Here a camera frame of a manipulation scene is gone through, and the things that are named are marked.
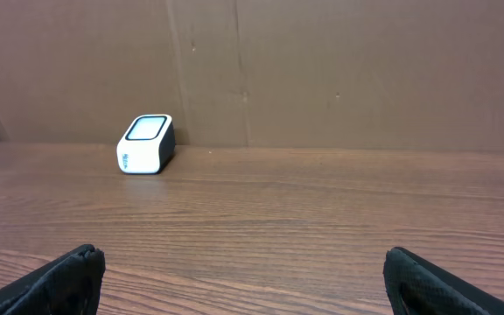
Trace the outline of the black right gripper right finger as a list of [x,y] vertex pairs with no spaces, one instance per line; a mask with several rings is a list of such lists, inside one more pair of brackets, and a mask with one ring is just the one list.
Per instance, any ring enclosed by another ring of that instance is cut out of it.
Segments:
[[387,252],[383,277],[394,315],[504,315],[504,301],[406,248]]

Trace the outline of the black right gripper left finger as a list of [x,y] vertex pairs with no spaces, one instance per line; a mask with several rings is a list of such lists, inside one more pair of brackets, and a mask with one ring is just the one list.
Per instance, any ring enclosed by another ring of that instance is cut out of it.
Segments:
[[84,244],[0,289],[0,315],[95,315],[104,252]]

